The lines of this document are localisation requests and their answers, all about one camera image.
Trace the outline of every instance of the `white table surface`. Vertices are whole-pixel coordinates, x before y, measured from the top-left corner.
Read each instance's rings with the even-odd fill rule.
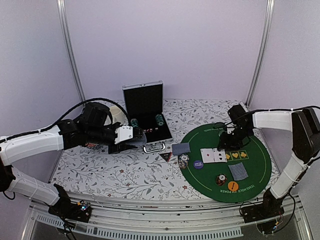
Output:
[[[172,143],[179,143],[200,125],[229,122],[228,109],[239,103],[235,100],[164,100],[163,114],[173,136]],[[254,134],[264,143],[259,130],[255,129]],[[75,147],[64,151],[51,182],[63,186],[66,191],[107,198],[207,199],[185,180],[176,156],[172,156],[169,162],[159,156],[159,153],[167,152],[171,152],[171,145],[162,152],[150,154],[142,149],[108,154],[106,146],[97,149]],[[266,189],[279,176],[272,158],[271,164],[272,173]]]

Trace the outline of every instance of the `poker table mat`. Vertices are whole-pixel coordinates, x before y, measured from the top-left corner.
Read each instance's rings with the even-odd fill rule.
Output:
[[[227,162],[204,163],[203,168],[196,169],[194,162],[202,156],[200,149],[216,148],[219,135],[225,131],[221,123],[211,123],[199,126],[190,131],[182,143],[190,144],[188,166],[181,172],[189,184],[198,192],[213,200],[224,203],[239,203],[250,200],[261,193],[267,186],[272,172],[270,155],[266,147],[255,136],[250,136],[250,142],[238,151],[226,151]],[[243,163],[248,177],[238,183],[237,191],[230,191],[228,183],[234,181],[229,165]],[[216,184],[219,174],[226,175],[226,183]]]

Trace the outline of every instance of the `orange poker chip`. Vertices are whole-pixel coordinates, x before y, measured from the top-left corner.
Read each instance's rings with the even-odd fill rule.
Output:
[[[239,185],[235,181],[231,181],[228,183],[228,189],[232,192],[235,192],[239,189]]]

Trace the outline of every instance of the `poker chip case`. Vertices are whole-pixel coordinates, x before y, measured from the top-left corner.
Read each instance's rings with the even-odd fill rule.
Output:
[[[147,139],[144,151],[151,153],[163,150],[165,143],[173,140],[163,115],[163,82],[126,85],[122,91],[130,119],[136,119],[138,126],[144,130]],[[162,125],[157,123],[159,115],[163,120]]]

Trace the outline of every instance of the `white cup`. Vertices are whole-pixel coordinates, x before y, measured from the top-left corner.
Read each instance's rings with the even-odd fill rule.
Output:
[[[119,122],[120,124],[123,125],[125,123],[126,121],[125,114],[121,111],[119,107],[117,106],[110,107],[110,113],[113,118],[113,124],[116,122]],[[111,121],[110,121],[110,118],[107,117],[104,125],[109,125],[109,124],[111,124]]]

